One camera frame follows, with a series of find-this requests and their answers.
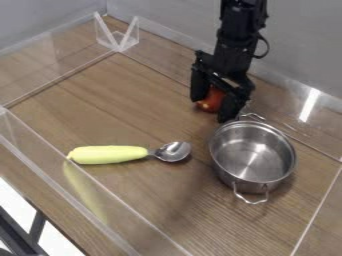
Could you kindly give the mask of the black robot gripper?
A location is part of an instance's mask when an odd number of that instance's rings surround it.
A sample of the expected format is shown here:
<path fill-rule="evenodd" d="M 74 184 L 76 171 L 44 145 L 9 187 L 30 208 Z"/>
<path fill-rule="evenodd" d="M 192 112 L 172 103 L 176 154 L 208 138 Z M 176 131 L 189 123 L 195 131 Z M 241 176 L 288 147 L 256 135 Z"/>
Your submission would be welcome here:
<path fill-rule="evenodd" d="M 217 122 L 224 123 L 236 118 L 249 100 L 255 85 L 247 77 L 245 71 L 225 72 L 224 68 L 215 66 L 213 56 L 197 50 L 191 66 L 191 101 L 203 100 L 211 87 L 227 93 L 217 110 Z"/>

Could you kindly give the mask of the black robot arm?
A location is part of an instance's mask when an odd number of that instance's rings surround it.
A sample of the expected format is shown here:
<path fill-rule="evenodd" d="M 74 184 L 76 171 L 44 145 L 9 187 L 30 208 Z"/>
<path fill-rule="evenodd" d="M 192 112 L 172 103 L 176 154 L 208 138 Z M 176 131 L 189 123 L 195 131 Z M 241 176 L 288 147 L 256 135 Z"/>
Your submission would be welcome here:
<path fill-rule="evenodd" d="M 236 118 L 255 90 L 247 72 L 252 59 L 261 59 L 269 51 L 269 43 L 260 34 L 267 18 L 267 0 L 220 0 L 213 53 L 195 51 L 189 99 L 199 103 L 213 89 L 220 91 L 216 100 L 219 123 Z"/>

